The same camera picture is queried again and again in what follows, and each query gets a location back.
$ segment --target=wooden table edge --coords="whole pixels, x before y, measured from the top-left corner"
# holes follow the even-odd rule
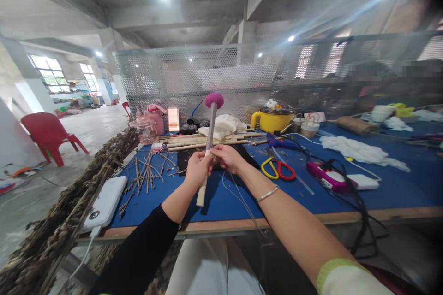
[[[416,218],[437,218],[443,217],[443,206],[432,207],[407,207],[394,208],[384,210],[370,210],[369,214],[379,221],[399,220],[399,219],[416,219]],[[324,224],[348,224],[355,223],[361,220],[361,215],[358,212],[340,212],[340,213],[323,213],[315,215]],[[265,218],[256,219],[260,228],[270,228]],[[115,241],[124,240],[131,234],[135,226],[130,227],[113,227],[105,228],[100,232],[96,238],[101,241]],[[223,221],[201,221],[183,224],[177,236],[188,236],[197,234],[214,234],[214,233],[229,233],[240,232],[247,230],[254,230],[255,224],[251,219],[243,220],[223,220]],[[79,238],[79,242],[89,241],[88,234]]]

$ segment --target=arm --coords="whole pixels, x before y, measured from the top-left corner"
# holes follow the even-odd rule
[[[275,189],[273,182],[249,165],[232,147],[217,145],[211,153],[219,157],[223,168],[241,177],[256,199]],[[334,258],[355,261],[311,212],[283,190],[277,190],[259,205],[280,241],[315,286],[319,271],[326,262]]]
[[[128,236],[105,267],[90,295],[143,294],[174,241],[189,204],[211,173],[212,156],[189,158],[184,182]]]

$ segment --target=scissors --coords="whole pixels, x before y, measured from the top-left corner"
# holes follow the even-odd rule
[[[278,159],[276,159],[275,156],[274,156],[274,154],[272,153],[271,149],[266,149],[266,151],[268,152],[269,158],[268,158],[268,160],[266,160],[264,163],[262,163],[262,171],[263,171],[263,173],[264,173],[267,177],[269,177],[270,179],[273,179],[273,180],[278,180],[280,177],[281,177],[283,180],[287,180],[287,181],[294,180],[294,179],[295,179],[295,176],[296,176],[296,175],[295,175],[295,171],[294,171],[289,165],[284,164],[284,163],[282,163],[281,161],[279,161]],[[274,165],[272,164],[273,162],[276,162],[276,163],[278,164],[278,168],[277,168],[277,170],[275,170],[275,167],[274,167]],[[271,165],[271,168],[274,170],[275,175],[271,175],[271,174],[269,174],[269,173],[264,169],[264,167],[265,167],[267,164],[270,164],[270,165]],[[284,176],[284,175],[281,173],[281,167],[282,167],[282,166],[283,166],[283,167],[286,167],[287,169],[289,169],[289,170],[291,171],[292,175],[291,175],[290,177]]]

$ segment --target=hand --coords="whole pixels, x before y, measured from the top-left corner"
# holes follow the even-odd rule
[[[188,160],[185,182],[190,183],[197,189],[205,180],[206,176],[211,176],[212,162],[214,157],[209,154],[205,157],[205,152],[195,152]]]
[[[218,157],[220,166],[232,174],[237,174],[239,168],[246,163],[240,153],[229,145],[218,144],[210,152]]]

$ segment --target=mallet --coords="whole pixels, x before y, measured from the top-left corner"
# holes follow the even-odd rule
[[[206,106],[211,109],[211,118],[209,122],[209,132],[208,132],[208,142],[206,143],[206,152],[205,156],[207,156],[210,152],[209,150],[212,148],[212,139],[214,137],[214,122],[216,121],[216,113],[217,109],[223,106],[223,96],[221,94],[212,93],[208,95],[204,101]],[[206,192],[206,183],[208,182],[208,177],[203,181],[200,189],[198,190],[197,195],[197,205],[202,207],[204,204],[204,194]]]

